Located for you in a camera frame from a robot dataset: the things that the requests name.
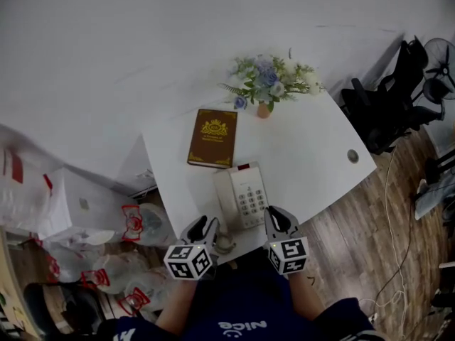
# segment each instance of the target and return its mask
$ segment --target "telephone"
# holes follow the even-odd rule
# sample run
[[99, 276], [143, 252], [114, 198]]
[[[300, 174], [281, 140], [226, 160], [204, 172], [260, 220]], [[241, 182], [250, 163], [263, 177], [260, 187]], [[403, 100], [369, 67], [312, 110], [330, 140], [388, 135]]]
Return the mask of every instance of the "telephone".
[[213, 174], [227, 228], [241, 231], [264, 223], [269, 205], [258, 162]]

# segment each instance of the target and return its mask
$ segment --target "navy blue shirt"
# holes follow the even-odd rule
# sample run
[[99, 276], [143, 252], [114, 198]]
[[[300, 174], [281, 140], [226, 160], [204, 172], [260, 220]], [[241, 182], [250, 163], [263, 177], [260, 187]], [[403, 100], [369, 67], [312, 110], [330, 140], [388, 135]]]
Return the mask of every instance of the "navy blue shirt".
[[[273, 270], [202, 281], [181, 337], [138, 318], [120, 318], [114, 341], [139, 340], [382, 340], [356, 298], [343, 299], [314, 321], [294, 312], [288, 281]], [[364, 334], [360, 338], [350, 335]]]

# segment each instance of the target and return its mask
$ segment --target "flower pot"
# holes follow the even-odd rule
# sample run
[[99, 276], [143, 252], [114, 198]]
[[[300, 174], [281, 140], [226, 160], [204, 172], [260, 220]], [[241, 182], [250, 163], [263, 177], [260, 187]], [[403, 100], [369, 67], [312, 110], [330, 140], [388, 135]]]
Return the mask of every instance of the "flower pot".
[[257, 116], [260, 117], [261, 119], [266, 119], [267, 117], [270, 116], [269, 108], [267, 107], [267, 104], [265, 104], [264, 102], [260, 103], [259, 106], [257, 107]]

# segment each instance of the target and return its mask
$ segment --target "brown book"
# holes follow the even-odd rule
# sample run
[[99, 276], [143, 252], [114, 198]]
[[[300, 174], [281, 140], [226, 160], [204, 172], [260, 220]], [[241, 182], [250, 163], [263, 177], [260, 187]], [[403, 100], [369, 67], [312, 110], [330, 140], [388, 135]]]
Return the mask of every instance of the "brown book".
[[232, 167], [236, 128], [237, 112], [200, 109], [194, 125], [188, 164]]

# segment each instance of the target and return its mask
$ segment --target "gold corner decoration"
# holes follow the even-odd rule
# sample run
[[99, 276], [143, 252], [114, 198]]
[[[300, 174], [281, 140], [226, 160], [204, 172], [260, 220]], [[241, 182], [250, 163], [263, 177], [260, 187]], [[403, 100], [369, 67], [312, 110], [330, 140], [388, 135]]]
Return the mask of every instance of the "gold corner decoration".
[[216, 164], [224, 164], [226, 166], [230, 165], [230, 157], [225, 159], [224, 161], [215, 161]]
[[233, 119], [235, 119], [237, 117], [237, 112], [225, 111], [224, 115], [228, 115], [229, 117], [232, 117]]
[[228, 134], [228, 128], [226, 127], [226, 124], [221, 124], [221, 120], [214, 119], [210, 123], [206, 121], [205, 124], [202, 125], [200, 132], [202, 134], [226, 136]]
[[211, 113], [212, 111], [213, 111], [213, 110], [199, 110], [198, 116], [203, 115], [203, 114], [209, 114], [209, 113]]
[[188, 156], [189, 161], [195, 161], [195, 162], [203, 162], [204, 160], [201, 157], [194, 156], [193, 152], [190, 151], [190, 155]]

